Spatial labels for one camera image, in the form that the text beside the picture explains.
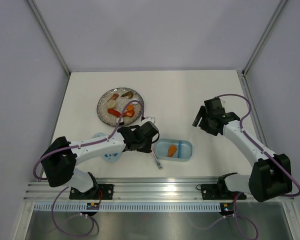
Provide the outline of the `orange fried food piece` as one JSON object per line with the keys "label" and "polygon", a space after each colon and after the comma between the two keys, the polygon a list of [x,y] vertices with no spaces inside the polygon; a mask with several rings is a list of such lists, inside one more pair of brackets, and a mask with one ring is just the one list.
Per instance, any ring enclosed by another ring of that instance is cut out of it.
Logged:
{"label": "orange fried food piece", "polygon": [[168,148],[167,157],[171,158],[178,151],[178,148],[175,145],[171,145]]}

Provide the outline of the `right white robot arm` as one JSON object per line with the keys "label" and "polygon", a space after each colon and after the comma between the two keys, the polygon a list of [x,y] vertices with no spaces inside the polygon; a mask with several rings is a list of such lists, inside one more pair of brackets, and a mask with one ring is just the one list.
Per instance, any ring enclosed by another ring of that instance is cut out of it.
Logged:
{"label": "right white robot arm", "polygon": [[212,187],[202,184],[203,199],[208,195],[215,198],[217,194],[223,199],[229,199],[243,193],[252,195],[258,202],[265,202],[292,192],[289,157],[276,154],[251,136],[243,126],[243,120],[234,112],[226,112],[219,96],[205,100],[200,107],[192,125],[210,135],[227,138],[252,167],[249,175],[232,172],[219,176]]}

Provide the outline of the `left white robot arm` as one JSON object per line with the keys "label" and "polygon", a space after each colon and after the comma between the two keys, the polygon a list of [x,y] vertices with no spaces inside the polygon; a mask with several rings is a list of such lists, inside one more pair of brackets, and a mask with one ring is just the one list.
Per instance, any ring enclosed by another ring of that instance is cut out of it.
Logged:
{"label": "left white robot arm", "polygon": [[148,154],[159,137],[160,132],[151,121],[142,125],[122,126],[108,137],[70,142],[62,136],[48,147],[40,163],[51,188],[71,187],[85,198],[93,199],[99,190],[96,178],[90,172],[79,170],[77,165],[97,157],[117,158],[129,151]]}

